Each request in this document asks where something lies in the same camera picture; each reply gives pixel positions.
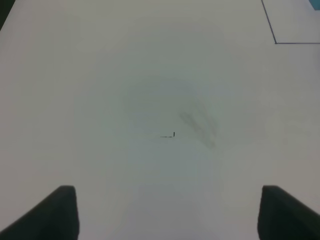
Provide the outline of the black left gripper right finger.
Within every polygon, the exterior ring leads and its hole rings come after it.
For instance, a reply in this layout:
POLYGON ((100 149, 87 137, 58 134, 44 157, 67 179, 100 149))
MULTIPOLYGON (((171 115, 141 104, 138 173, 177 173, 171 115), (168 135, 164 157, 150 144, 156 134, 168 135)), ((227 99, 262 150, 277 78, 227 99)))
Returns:
POLYGON ((282 188, 264 185, 257 232, 261 240, 319 240, 320 215, 282 188))

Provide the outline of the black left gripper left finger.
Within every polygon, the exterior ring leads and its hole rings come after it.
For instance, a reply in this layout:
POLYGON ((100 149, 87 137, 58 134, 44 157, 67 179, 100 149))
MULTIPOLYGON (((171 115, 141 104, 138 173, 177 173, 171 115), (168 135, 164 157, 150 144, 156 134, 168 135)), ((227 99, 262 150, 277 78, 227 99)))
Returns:
POLYGON ((62 185, 0 232, 2 240, 77 240, 80 220, 76 189, 62 185))

